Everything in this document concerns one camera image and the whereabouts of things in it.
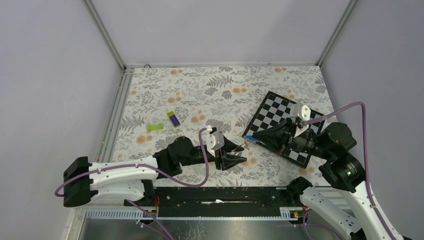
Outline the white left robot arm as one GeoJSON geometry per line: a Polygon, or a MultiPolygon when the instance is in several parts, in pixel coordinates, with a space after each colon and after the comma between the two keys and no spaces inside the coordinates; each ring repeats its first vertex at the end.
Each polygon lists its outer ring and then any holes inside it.
{"type": "Polygon", "coordinates": [[[198,133],[199,145],[180,136],[166,148],[142,159],[124,162],[90,162],[78,157],[63,172],[63,183],[54,191],[63,199],[66,208],[89,203],[113,204],[124,200],[139,201],[148,206],[155,200],[153,181],[169,179],[189,188],[203,187],[210,175],[210,163],[217,170],[226,171],[245,163],[244,147],[228,140],[215,127],[202,128],[198,133]],[[205,166],[203,180],[188,183],[176,178],[183,167],[205,166]]]}

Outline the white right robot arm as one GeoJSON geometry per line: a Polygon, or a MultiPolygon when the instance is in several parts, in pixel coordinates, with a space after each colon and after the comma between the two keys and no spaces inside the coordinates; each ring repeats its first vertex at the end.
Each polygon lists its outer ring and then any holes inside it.
{"type": "Polygon", "coordinates": [[[271,128],[256,131],[252,136],[278,153],[291,150],[323,159],[324,164],[319,167],[319,171],[345,199],[353,214],[346,214],[322,197],[317,188],[304,177],[289,183],[287,201],[293,206],[303,204],[319,214],[333,226],[341,239],[403,239],[374,197],[368,163],[359,162],[350,153],[357,143],[350,128],[345,123],[332,122],[320,134],[309,129],[309,125],[328,118],[329,114],[309,119],[309,108],[303,106],[300,112],[293,112],[290,118],[271,128]]]}

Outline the blue key tag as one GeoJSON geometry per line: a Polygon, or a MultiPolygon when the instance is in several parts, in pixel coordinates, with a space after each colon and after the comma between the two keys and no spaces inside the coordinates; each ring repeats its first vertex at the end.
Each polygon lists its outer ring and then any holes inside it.
{"type": "Polygon", "coordinates": [[[249,143],[258,143],[258,142],[260,142],[258,139],[254,138],[252,135],[247,135],[245,137],[245,139],[249,143]]]}

